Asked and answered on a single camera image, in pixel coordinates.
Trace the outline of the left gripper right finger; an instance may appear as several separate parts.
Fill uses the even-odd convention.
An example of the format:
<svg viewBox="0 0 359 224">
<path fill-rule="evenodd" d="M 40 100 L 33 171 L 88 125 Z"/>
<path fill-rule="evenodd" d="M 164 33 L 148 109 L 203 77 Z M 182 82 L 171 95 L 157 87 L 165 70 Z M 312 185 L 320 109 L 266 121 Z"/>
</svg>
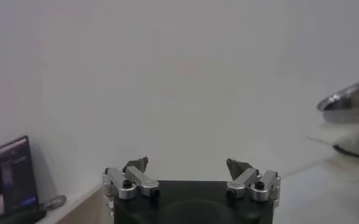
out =
<svg viewBox="0 0 359 224">
<path fill-rule="evenodd" d="M 265 173 L 252 167 L 249 163 L 227 159 L 226 164 L 231 181 L 227 182 L 226 195 L 229 201 L 249 197 L 256 202 L 280 203 L 280 176 L 273 170 Z"/>
</svg>

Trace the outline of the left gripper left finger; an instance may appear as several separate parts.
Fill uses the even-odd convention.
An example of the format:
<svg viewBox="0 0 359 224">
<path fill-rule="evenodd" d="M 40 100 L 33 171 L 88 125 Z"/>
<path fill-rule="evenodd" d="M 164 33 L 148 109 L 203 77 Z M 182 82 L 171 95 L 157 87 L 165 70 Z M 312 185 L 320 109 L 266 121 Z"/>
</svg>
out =
<svg viewBox="0 0 359 224">
<path fill-rule="evenodd" d="M 145 174 L 148 162 L 149 159 L 145 156 L 128 161 L 122 169 L 105 168 L 102 183 L 111 191 L 109 196 L 118 197 L 121 200 L 132 200 L 138 194 L 150 200 L 159 197 L 160 183 Z"/>
</svg>

